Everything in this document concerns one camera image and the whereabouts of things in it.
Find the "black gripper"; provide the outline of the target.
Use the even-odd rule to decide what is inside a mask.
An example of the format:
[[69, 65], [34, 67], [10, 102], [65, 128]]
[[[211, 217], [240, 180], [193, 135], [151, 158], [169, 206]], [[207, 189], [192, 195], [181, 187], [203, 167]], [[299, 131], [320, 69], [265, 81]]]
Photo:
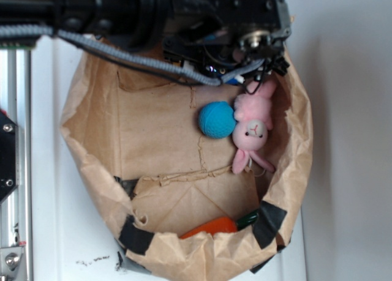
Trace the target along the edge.
[[197, 83], [262, 81], [287, 73], [291, 32], [285, 0], [171, 0], [162, 48]]

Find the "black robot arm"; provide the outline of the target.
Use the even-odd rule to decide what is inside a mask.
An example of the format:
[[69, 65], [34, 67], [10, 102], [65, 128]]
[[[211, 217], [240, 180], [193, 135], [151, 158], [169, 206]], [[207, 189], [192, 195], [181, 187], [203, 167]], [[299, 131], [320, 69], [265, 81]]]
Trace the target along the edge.
[[285, 0], [1, 0], [1, 47], [57, 37], [103, 60], [182, 83], [285, 75]]

